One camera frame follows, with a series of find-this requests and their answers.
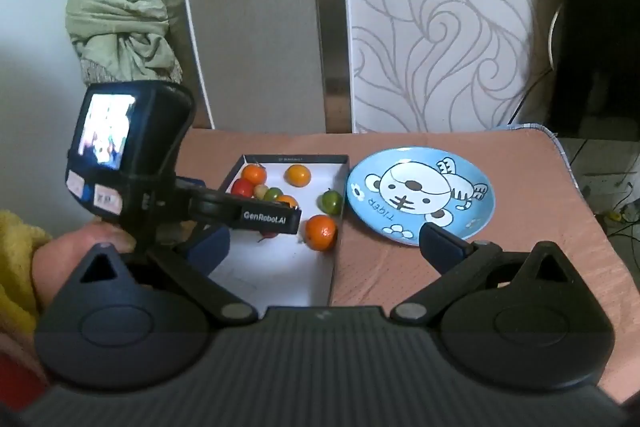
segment human hand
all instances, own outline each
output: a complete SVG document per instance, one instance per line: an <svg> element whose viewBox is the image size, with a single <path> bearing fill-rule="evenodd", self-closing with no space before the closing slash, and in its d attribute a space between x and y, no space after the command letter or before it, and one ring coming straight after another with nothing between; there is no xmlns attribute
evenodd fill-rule
<svg viewBox="0 0 640 427"><path fill-rule="evenodd" d="M33 255L31 278L38 302L49 306L60 288L96 243L112 243L120 253L131 252L135 240L109 223L89 223L38 248Z"/></svg>

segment sticker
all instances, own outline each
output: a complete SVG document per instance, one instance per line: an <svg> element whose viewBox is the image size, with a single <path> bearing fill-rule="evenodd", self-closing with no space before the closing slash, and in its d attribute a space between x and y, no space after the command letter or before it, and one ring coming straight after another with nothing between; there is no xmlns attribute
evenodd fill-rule
<svg viewBox="0 0 640 427"><path fill-rule="evenodd" d="M119 216L122 211L122 198L113 188L95 185L94 206Z"/></svg>
<svg viewBox="0 0 640 427"><path fill-rule="evenodd" d="M82 198L82 191L84 190L84 178L73 171L69 171L69 174L66 177L66 188L68 188L69 192L71 192L77 198Z"/></svg>

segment ribbed black surface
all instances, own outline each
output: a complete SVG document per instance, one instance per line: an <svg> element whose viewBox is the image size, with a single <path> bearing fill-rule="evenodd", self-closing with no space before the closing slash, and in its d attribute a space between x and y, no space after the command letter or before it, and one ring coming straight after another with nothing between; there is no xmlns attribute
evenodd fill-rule
<svg viewBox="0 0 640 427"><path fill-rule="evenodd" d="M452 368L429 334L379 309L272 309L226 330L198 365L123 396L56 387L23 415L33 427L403 427L620 425L593 387L519 396Z"/></svg>

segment tiger ear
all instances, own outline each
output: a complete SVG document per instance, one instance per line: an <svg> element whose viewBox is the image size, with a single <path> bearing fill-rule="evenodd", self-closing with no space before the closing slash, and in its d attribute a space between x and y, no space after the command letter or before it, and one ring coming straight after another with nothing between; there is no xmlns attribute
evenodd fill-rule
<svg viewBox="0 0 640 427"><path fill-rule="evenodd" d="M376 174L370 174L364 178L364 184L371 192L380 192L380 176Z"/></svg>

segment patterned wallpaper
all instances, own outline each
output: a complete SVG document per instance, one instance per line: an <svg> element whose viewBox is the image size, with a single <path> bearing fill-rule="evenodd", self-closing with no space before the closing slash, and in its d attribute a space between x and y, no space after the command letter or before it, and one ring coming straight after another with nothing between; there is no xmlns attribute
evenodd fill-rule
<svg viewBox="0 0 640 427"><path fill-rule="evenodd" d="M349 0L355 132L540 121L561 0Z"/></svg>

